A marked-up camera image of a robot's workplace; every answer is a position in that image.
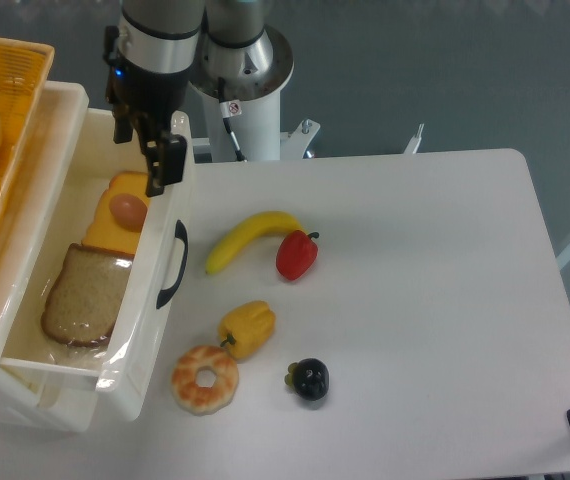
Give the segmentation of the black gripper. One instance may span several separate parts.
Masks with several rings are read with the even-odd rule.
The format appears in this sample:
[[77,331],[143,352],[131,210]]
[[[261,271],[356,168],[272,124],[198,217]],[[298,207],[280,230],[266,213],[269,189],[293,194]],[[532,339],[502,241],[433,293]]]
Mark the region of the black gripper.
[[128,143],[136,130],[147,166],[147,196],[183,180],[187,140],[171,129],[188,84],[188,31],[177,25],[110,25],[103,60],[113,141]]

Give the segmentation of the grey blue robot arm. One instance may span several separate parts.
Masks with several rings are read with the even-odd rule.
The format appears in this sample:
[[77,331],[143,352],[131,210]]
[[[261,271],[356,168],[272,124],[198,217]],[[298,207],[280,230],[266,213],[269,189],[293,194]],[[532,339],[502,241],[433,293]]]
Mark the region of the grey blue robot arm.
[[113,140],[138,141],[148,197],[183,179],[187,141],[172,133],[172,117],[184,103],[200,36],[245,47],[262,35],[265,10],[262,1],[124,1],[118,24],[106,27]]

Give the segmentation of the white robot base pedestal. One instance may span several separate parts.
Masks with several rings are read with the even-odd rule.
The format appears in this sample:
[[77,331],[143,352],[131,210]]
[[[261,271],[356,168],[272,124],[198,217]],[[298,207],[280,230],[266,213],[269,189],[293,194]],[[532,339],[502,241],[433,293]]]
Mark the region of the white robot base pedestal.
[[319,123],[306,118],[291,132],[281,130],[281,92],[293,70],[291,46],[272,27],[240,47],[201,36],[191,85],[202,101],[212,162],[312,157]]

